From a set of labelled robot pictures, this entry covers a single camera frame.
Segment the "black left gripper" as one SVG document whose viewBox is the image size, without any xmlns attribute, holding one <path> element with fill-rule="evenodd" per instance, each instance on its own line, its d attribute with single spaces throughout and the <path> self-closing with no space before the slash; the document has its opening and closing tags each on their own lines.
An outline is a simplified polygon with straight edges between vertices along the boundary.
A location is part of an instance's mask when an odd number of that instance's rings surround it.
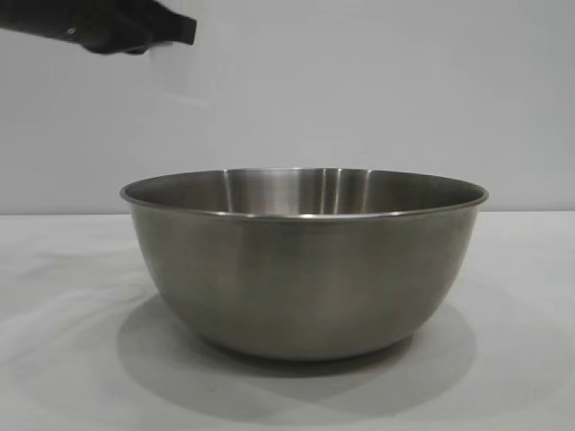
<svg viewBox="0 0 575 431">
<path fill-rule="evenodd" d="M 197 21 L 158 1 L 4 0 L 1 28 L 98 55 L 142 55 L 163 44 L 193 45 Z"/>
</svg>

